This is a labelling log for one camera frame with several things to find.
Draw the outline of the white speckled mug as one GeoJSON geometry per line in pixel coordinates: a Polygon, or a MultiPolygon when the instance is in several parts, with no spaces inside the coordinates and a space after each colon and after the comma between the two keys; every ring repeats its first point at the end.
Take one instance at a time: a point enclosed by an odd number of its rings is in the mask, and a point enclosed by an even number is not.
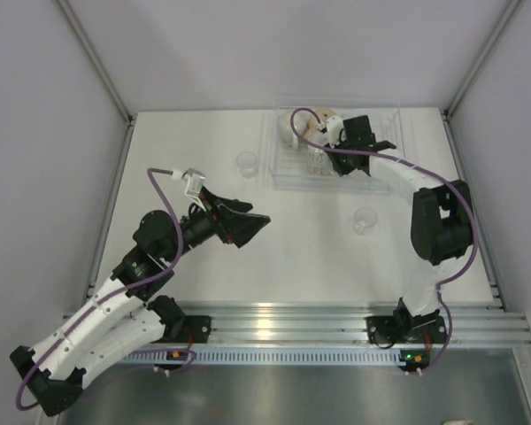
{"type": "Polygon", "coordinates": [[[298,137],[291,127],[292,111],[286,111],[277,118],[277,130],[280,141],[293,150],[298,149],[298,137]]]}

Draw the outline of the floral mug orange inside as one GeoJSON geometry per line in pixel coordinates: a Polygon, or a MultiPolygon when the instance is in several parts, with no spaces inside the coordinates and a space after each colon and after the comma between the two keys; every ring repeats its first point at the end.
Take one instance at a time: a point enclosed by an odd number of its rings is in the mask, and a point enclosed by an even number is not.
{"type": "Polygon", "coordinates": [[[322,149],[308,145],[306,157],[306,168],[310,174],[329,176],[334,173],[330,158],[322,149]]]}

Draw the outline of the beige ceramic mug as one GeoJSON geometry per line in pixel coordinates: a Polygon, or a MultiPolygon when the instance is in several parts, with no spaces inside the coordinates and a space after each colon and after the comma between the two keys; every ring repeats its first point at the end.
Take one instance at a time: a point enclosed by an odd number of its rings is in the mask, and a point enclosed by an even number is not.
{"type": "Polygon", "coordinates": [[[318,108],[314,112],[319,120],[311,115],[311,117],[308,119],[308,129],[304,133],[304,138],[310,142],[312,142],[313,137],[320,132],[320,122],[325,123],[327,118],[336,115],[336,112],[328,107],[318,108]]]}

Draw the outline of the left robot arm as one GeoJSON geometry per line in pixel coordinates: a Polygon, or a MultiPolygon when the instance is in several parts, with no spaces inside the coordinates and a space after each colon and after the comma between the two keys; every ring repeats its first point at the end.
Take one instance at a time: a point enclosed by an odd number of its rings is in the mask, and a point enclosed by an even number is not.
{"type": "Polygon", "coordinates": [[[181,344],[179,357],[185,359],[187,345],[206,343],[210,317],[185,314],[160,290],[178,260],[205,241],[247,244],[271,221],[252,208],[201,188],[182,218],[171,206],[144,215],[133,234],[135,246],[98,292],[51,336],[11,353],[22,388],[36,405],[49,417],[64,412],[105,369],[146,344],[181,344]]]}

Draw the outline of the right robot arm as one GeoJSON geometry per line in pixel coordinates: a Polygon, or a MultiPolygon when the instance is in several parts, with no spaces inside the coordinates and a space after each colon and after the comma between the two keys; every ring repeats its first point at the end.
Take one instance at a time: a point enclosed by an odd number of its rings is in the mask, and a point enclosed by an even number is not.
{"type": "Polygon", "coordinates": [[[442,288],[458,279],[476,255],[467,184],[448,182],[396,155],[393,143],[376,139],[365,115],[330,116],[324,130],[327,155],[338,175],[361,171],[385,182],[411,209],[410,240],[418,259],[393,313],[367,319],[370,342],[381,348],[448,343],[452,316],[442,288]]]}

